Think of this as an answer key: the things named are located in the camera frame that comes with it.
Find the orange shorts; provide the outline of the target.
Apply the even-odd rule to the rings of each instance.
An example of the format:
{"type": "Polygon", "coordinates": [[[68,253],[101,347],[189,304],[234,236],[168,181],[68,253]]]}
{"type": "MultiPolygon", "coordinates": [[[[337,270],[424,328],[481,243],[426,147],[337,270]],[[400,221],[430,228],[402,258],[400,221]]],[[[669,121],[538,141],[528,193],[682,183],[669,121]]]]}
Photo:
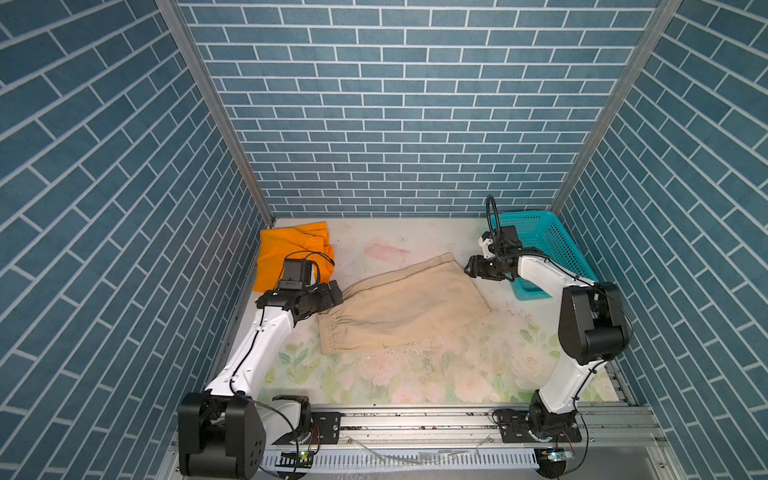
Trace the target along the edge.
{"type": "Polygon", "coordinates": [[[285,259],[314,261],[322,281],[329,280],[335,268],[334,248],[326,222],[262,230],[253,292],[264,293],[277,286],[285,259]]]}

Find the beige shorts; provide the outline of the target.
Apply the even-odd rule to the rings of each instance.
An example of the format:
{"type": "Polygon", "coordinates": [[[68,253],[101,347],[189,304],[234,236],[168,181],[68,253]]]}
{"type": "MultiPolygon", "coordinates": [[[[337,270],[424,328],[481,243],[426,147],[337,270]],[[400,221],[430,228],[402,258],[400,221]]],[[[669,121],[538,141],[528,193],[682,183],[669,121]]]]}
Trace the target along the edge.
{"type": "Polygon", "coordinates": [[[362,280],[318,315],[325,355],[440,337],[491,315],[478,288],[447,252],[362,280]]]}

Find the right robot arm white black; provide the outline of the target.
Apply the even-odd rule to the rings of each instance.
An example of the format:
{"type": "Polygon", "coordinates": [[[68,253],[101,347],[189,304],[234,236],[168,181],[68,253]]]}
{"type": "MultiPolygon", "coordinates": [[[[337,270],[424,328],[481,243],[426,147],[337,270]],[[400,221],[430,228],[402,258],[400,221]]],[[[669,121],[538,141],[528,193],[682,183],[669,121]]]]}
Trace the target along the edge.
{"type": "Polygon", "coordinates": [[[558,341],[563,354],[543,387],[533,395],[527,424],[535,438],[548,440],[571,426],[582,390],[605,362],[631,340],[619,287],[589,280],[522,244],[513,226],[491,222],[479,240],[480,255],[470,257],[472,278],[525,280],[560,301],[558,341]]]}

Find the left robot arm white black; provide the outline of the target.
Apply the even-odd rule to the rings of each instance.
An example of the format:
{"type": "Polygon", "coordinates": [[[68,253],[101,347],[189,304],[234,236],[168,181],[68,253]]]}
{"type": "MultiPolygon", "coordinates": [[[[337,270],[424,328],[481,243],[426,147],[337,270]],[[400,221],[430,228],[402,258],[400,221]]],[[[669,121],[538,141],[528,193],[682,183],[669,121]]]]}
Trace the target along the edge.
{"type": "Polygon", "coordinates": [[[261,402],[259,392],[282,345],[297,324],[343,302],[334,280],[325,281],[314,253],[287,257],[273,289],[256,301],[255,318],[222,370],[177,412],[179,471],[188,477],[251,479],[274,443],[293,447],[278,479],[298,479],[309,465],[303,443],[312,439],[311,403],[302,395],[261,402]]]}

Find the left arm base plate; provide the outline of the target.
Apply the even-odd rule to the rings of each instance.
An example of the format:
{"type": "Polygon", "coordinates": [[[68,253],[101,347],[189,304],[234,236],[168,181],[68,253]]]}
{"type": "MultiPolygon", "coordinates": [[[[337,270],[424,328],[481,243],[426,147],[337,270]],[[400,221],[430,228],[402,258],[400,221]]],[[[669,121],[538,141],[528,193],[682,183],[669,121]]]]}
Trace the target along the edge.
{"type": "Polygon", "coordinates": [[[339,442],[342,414],[340,412],[300,413],[296,433],[286,433],[275,444],[288,445],[298,441],[300,445],[310,442],[320,446],[336,445],[339,442]]]}

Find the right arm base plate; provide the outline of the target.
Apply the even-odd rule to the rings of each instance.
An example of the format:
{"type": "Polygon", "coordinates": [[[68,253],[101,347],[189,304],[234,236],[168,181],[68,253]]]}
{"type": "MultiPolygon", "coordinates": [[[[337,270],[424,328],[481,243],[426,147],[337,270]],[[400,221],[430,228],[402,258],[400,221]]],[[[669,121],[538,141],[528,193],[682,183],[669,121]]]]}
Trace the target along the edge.
{"type": "Polygon", "coordinates": [[[490,418],[505,444],[555,441],[580,443],[583,439],[574,412],[551,414],[546,411],[531,413],[497,409],[491,413],[490,418]]]}

